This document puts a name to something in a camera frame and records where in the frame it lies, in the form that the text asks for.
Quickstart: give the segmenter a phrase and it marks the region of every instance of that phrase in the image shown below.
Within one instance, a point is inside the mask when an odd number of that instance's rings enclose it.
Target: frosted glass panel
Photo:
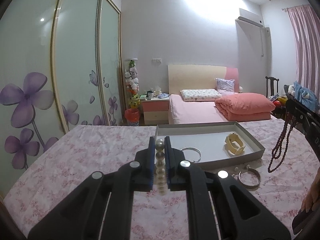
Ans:
[[[103,89],[110,125],[119,125],[122,121],[118,87],[120,80],[118,16],[119,14],[109,2],[103,0],[100,23],[100,59],[101,74],[105,79]]]
[[[22,173],[64,135],[53,97],[50,68],[56,2],[13,0],[0,20],[0,194],[3,197]]]
[[[98,0],[62,0],[56,31],[57,86],[69,130],[104,125],[96,71]]]

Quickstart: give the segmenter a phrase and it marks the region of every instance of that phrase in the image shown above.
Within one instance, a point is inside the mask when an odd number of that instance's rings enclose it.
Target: curtain rod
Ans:
[[[307,5],[310,5],[310,4],[303,4],[303,5],[297,5],[297,6],[293,6],[293,7],[289,7],[289,8],[282,8],[282,10],[285,11],[285,12],[287,12],[288,9],[296,8],[296,7],[301,7],[301,6],[307,6]]]

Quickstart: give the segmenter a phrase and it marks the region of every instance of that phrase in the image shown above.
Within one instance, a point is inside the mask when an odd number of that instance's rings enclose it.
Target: air conditioner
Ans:
[[[236,20],[245,21],[245,22],[251,23],[253,25],[256,25],[260,28],[263,27],[262,16],[256,15],[252,12],[246,11],[241,8],[239,8],[239,14],[240,14],[240,16]]]

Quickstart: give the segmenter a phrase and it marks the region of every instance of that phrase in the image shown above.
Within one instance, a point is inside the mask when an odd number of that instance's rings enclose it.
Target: mug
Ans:
[[[153,98],[154,92],[153,91],[148,91],[147,92],[147,100],[151,100]]]

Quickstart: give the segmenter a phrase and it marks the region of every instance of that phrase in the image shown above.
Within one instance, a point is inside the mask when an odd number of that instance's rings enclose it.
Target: headboard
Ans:
[[[239,92],[237,68],[208,65],[168,65],[169,94],[180,95],[183,89],[216,89],[216,78],[234,79]]]

